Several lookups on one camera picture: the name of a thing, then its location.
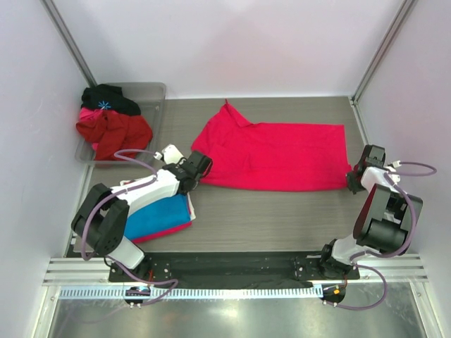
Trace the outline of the crimson pink t-shirt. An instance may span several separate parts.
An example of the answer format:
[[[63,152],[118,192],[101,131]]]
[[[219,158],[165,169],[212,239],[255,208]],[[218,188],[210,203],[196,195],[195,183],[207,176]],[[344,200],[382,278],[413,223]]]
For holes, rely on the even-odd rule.
[[[191,149],[211,158],[204,184],[270,192],[344,189],[351,170],[343,125],[252,123],[225,102]]]

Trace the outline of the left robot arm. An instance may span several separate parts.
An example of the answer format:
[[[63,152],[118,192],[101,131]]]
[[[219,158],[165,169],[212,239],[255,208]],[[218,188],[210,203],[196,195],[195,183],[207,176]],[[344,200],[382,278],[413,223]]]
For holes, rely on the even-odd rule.
[[[149,176],[118,186],[94,185],[71,223],[80,237],[80,254],[110,258],[136,281],[144,280],[150,264],[138,243],[191,226],[196,218],[190,192],[210,172],[213,161],[199,151],[183,156],[172,144],[152,156],[163,162],[159,170],[134,157],[138,149],[124,149],[114,157],[144,166]]]

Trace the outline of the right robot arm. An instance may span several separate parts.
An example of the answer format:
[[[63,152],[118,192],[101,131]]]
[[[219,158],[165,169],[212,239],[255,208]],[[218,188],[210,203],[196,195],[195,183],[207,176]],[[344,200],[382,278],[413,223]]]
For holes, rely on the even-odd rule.
[[[391,258],[407,252],[424,202],[400,188],[399,167],[399,163],[385,164],[383,147],[364,147],[346,181],[353,194],[367,192],[368,196],[352,234],[324,245],[317,262],[322,276],[343,277],[365,256]]]

